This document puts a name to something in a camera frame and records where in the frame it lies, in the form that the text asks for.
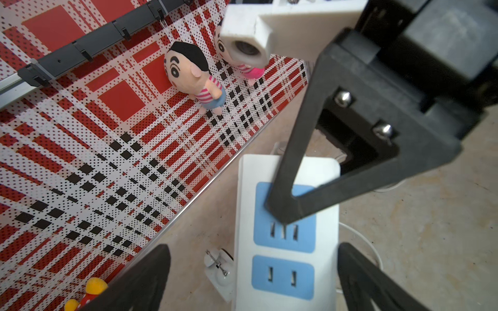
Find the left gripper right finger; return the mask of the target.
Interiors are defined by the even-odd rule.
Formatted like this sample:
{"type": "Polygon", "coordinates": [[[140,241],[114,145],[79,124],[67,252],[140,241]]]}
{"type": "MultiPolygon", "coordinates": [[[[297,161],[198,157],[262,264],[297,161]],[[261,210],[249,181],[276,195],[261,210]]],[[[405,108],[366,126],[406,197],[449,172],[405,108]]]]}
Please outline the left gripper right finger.
{"type": "Polygon", "coordinates": [[[348,310],[427,310],[350,243],[338,247],[337,271],[348,310]]]}

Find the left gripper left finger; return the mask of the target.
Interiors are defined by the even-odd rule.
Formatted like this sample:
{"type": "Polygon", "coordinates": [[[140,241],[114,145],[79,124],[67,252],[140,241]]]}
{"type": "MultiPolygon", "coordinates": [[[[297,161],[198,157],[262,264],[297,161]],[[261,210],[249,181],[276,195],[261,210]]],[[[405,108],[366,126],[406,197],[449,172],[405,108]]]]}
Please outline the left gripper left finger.
{"type": "Polygon", "coordinates": [[[171,267],[168,245],[155,247],[83,310],[158,310],[171,267]]]}

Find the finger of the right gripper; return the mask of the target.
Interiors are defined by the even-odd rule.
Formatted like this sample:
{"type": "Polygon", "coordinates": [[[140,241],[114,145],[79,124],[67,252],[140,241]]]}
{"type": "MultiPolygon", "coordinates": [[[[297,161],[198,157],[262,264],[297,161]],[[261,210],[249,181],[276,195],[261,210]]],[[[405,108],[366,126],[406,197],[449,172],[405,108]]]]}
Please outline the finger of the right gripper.
{"type": "Polygon", "coordinates": [[[463,121],[451,102],[429,102],[377,59],[378,50],[359,32],[345,29],[320,53],[265,202],[282,224],[437,168],[460,153],[463,121]],[[315,130],[344,151],[346,160],[338,178],[294,195],[315,130]]]}

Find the white power strip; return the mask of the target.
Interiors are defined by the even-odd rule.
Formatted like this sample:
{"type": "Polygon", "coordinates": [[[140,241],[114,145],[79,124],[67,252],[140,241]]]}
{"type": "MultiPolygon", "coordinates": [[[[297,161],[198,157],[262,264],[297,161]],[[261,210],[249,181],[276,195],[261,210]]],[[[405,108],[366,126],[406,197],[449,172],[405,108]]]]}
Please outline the white power strip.
{"type": "Polygon", "coordinates": [[[265,208],[280,156],[239,162],[234,310],[334,310],[339,207],[284,225],[265,208]]]}

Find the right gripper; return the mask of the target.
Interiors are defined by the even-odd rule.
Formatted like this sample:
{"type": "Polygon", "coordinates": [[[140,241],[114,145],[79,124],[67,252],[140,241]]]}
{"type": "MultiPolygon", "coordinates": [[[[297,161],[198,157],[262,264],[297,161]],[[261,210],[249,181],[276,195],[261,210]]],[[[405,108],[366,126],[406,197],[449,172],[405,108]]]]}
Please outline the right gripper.
{"type": "Polygon", "coordinates": [[[355,30],[425,93],[426,115],[448,111],[458,138],[497,104],[496,1],[368,1],[355,30]]]}

